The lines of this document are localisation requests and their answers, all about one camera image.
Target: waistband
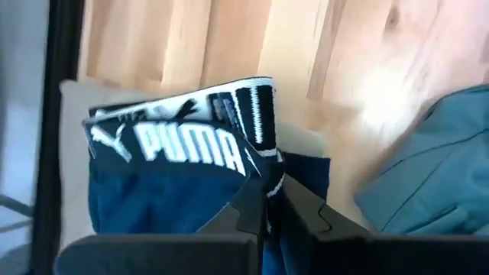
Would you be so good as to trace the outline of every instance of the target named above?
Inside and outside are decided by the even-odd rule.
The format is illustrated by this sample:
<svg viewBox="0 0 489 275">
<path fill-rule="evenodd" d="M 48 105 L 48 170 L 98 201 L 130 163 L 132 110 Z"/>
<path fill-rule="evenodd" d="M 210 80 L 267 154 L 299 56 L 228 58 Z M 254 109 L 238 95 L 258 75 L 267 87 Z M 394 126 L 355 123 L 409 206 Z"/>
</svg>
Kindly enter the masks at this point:
<svg viewBox="0 0 489 275">
<path fill-rule="evenodd" d="M 192 119 L 83 122 L 91 161 L 117 173 L 186 175 L 267 173 L 277 162 L 261 157 L 233 128 Z"/>
</svg>

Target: metal frame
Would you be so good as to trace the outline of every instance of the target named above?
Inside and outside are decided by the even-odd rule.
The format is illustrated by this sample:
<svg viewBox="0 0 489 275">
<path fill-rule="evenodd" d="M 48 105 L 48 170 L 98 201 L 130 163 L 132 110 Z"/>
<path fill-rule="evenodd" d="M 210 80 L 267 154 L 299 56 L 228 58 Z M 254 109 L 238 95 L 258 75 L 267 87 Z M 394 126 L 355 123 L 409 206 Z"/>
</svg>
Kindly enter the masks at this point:
<svg viewBox="0 0 489 275">
<path fill-rule="evenodd" d="M 52 274 L 59 250 L 59 84 L 76 78 L 84 5 L 84 0 L 50 0 L 30 274 Z"/>
</svg>

